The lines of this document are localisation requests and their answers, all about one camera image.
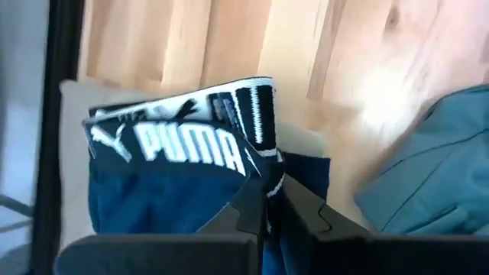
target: underwear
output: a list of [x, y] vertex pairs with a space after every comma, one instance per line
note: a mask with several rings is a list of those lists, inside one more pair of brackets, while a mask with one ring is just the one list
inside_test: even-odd
[[197, 232], [250, 178], [263, 177], [265, 196], [282, 177], [274, 170], [277, 162], [214, 122], [145, 119], [96, 126], [116, 133], [111, 146], [91, 142], [89, 212], [98, 233]]
[[[284, 170], [325, 198], [329, 159], [277, 149], [274, 96], [272, 79], [261, 77], [167, 99], [91, 108], [84, 126], [92, 154], [89, 213], [95, 231], [197, 232], [252, 178], [261, 179], [268, 221], [279, 228], [274, 215], [280, 211]], [[97, 141], [92, 131], [99, 133]], [[162, 135], [163, 142], [151, 142]], [[177, 142], [165, 143], [171, 138]], [[111, 146], [116, 140], [124, 147]], [[240, 160], [233, 153], [229, 163], [216, 160], [228, 154], [224, 150], [232, 152], [229, 141], [237, 144]], [[268, 238], [263, 273], [282, 274], [283, 261], [279, 240]]]

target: elastic waistband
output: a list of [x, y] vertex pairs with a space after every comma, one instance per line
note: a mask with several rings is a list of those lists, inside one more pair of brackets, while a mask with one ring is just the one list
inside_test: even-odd
[[276, 158], [261, 157], [242, 134], [189, 119], [84, 122], [91, 161], [118, 173], [262, 174]]

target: teal fabric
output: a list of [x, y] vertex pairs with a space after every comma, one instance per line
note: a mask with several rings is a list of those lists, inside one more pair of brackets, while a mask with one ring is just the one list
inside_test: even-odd
[[355, 201], [378, 231], [489, 235], [489, 86], [436, 103]]

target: wooden surface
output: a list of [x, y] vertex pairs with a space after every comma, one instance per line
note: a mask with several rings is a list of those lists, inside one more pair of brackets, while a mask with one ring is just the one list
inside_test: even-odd
[[86, 2], [80, 79], [175, 95], [272, 76], [280, 118], [325, 135], [328, 204], [362, 223], [352, 193], [419, 113], [489, 80], [489, 0]]

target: black plastic frame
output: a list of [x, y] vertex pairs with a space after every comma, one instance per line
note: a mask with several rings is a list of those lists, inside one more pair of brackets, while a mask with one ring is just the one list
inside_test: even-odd
[[60, 245], [59, 85], [76, 78], [84, 6], [84, 0], [50, 0], [29, 274], [52, 274]]

